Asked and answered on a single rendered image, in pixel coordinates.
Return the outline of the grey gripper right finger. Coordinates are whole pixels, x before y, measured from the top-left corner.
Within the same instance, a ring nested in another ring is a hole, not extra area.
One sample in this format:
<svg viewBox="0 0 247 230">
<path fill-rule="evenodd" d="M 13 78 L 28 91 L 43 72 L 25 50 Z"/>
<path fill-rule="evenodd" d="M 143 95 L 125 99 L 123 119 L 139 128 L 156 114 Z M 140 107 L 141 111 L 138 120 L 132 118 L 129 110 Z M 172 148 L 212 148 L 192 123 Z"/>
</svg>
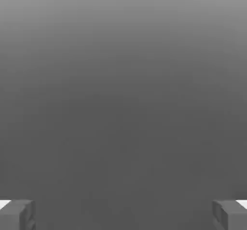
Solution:
<svg viewBox="0 0 247 230">
<path fill-rule="evenodd" d="M 247 230 L 247 200 L 213 200 L 215 230 Z"/>
</svg>

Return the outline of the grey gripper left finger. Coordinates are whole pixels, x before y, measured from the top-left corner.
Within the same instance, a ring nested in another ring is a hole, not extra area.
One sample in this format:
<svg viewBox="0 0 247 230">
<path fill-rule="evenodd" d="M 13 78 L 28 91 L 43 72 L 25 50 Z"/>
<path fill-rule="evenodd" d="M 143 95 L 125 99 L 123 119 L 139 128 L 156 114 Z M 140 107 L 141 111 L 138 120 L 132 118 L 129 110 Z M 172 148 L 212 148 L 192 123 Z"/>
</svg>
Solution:
<svg viewBox="0 0 247 230">
<path fill-rule="evenodd" d="M 0 199 L 0 230 L 36 230 L 35 201 Z"/>
</svg>

